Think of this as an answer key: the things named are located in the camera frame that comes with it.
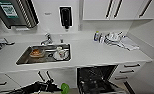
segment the white cabinet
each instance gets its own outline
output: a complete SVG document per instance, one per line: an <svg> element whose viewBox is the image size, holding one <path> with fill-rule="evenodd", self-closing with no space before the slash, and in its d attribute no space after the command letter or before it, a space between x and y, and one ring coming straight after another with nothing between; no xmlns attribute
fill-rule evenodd
<svg viewBox="0 0 154 94"><path fill-rule="evenodd" d="M83 20L133 20L143 0L84 0Z"/></svg>
<svg viewBox="0 0 154 94"><path fill-rule="evenodd" d="M121 83L131 78L138 72L145 62L119 64L113 72L109 81L113 83Z"/></svg>
<svg viewBox="0 0 154 94"><path fill-rule="evenodd" d="M109 20L113 0L84 0L83 20Z"/></svg>
<svg viewBox="0 0 154 94"><path fill-rule="evenodd" d="M68 84L70 88L77 88L76 68L65 68L65 69L59 68L59 69L49 69L44 71L46 74L48 71L48 74L54 80L54 83L58 85L59 88L61 87L62 83Z"/></svg>
<svg viewBox="0 0 154 94"><path fill-rule="evenodd" d="M6 74L0 74L0 94L5 94L18 88L20 88L20 86Z"/></svg>
<svg viewBox="0 0 154 94"><path fill-rule="evenodd" d="M135 19L154 19L154 0L144 0Z"/></svg>
<svg viewBox="0 0 154 94"><path fill-rule="evenodd" d="M43 71L33 70L33 71L20 71L14 73L8 73L15 82L17 82L21 87L34 84L36 81L44 82L46 81L46 75Z"/></svg>
<svg viewBox="0 0 154 94"><path fill-rule="evenodd" d="M110 20L133 20L144 0L116 0Z"/></svg>
<svg viewBox="0 0 154 94"><path fill-rule="evenodd" d="M61 87L62 83L66 83L70 88L77 88L76 84L76 68L66 69L44 69L44 70L29 70L14 73L8 73L15 82L21 87L28 86L36 81L46 82L49 76L54 80L54 83Z"/></svg>
<svg viewBox="0 0 154 94"><path fill-rule="evenodd" d="M83 20L154 19L154 0L84 0Z"/></svg>

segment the white wall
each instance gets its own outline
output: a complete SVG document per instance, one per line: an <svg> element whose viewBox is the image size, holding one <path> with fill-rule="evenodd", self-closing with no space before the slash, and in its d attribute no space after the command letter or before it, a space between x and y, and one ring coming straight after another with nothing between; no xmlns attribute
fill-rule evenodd
<svg viewBox="0 0 154 94"><path fill-rule="evenodd" d="M154 20L134 21L129 32L154 47ZM129 82L136 94L154 94L154 61Z"/></svg>
<svg viewBox="0 0 154 94"><path fill-rule="evenodd" d="M46 33L65 35L68 39L93 38L96 30L100 32L127 32L132 21L84 21L83 29L78 30L79 24L79 3L81 0L32 0L39 24L29 31L16 31L7 29L0 19L0 37L5 37L11 42L42 41ZM72 7L72 24L69 32L61 26L60 6Z"/></svg>

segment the cabinet handle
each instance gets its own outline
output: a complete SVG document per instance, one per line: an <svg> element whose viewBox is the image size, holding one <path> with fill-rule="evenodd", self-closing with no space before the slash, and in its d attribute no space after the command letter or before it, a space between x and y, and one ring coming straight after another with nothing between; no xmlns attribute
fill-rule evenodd
<svg viewBox="0 0 154 94"><path fill-rule="evenodd" d="M118 11L119 11L120 6L121 6L121 3L122 3L122 0L120 0L119 3L118 3L117 10L116 10L116 13L114 15L114 18L117 17Z"/></svg>
<svg viewBox="0 0 154 94"><path fill-rule="evenodd" d="M44 79L43 76L41 75L40 71L38 72L38 75L39 75L40 78L43 80L43 82L45 82L45 79Z"/></svg>
<svg viewBox="0 0 154 94"><path fill-rule="evenodd" d="M12 92L12 91L15 91L15 89L13 89L13 90L0 90L0 93L4 93L4 92Z"/></svg>
<svg viewBox="0 0 154 94"><path fill-rule="evenodd" d="M50 79L51 82L54 82L54 80L51 78L51 76L49 75L48 71L46 72L47 73L47 76L48 78Z"/></svg>
<svg viewBox="0 0 154 94"><path fill-rule="evenodd" d="M115 78L115 80L128 79L128 77Z"/></svg>
<svg viewBox="0 0 154 94"><path fill-rule="evenodd" d="M111 8L112 3L113 3L113 0L110 0L109 7L107 10L107 14L106 14L106 18L109 16L109 12L110 12L110 8Z"/></svg>
<svg viewBox="0 0 154 94"><path fill-rule="evenodd" d="M6 85L7 84L7 82L4 82L4 83L0 83L0 85Z"/></svg>
<svg viewBox="0 0 154 94"><path fill-rule="evenodd" d="M130 73L130 72L134 72L134 70L129 70L129 71L120 71L120 73Z"/></svg>
<svg viewBox="0 0 154 94"><path fill-rule="evenodd" d="M146 9L149 7L152 0L148 0L148 3L146 4L145 8L143 9L142 13L139 15L139 18L142 17L146 11Z"/></svg>
<svg viewBox="0 0 154 94"><path fill-rule="evenodd" d="M140 64L136 64L136 65L124 65L125 68L128 68L128 67L138 67L140 66Z"/></svg>

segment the open dishwasher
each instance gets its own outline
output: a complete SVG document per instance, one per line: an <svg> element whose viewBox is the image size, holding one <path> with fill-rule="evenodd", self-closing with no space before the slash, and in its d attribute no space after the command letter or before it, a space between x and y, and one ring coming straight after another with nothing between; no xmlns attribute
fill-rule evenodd
<svg viewBox="0 0 154 94"><path fill-rule="evenodd" d="M77 85L80 94L127 94L109 78L116 65L84 67L77 69Z"/></svg>

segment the green object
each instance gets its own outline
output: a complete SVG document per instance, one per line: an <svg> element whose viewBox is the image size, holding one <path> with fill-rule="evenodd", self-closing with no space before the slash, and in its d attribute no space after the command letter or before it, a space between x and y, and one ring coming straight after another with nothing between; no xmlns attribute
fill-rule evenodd
<svg viewBox="0 0 154 94"><path fill-rule="evenodd" d="M63 91L61 91L61 94L68 94L68 92L69 92L69 86L67 84L62 83L61 89L63 90Z"/></svg>

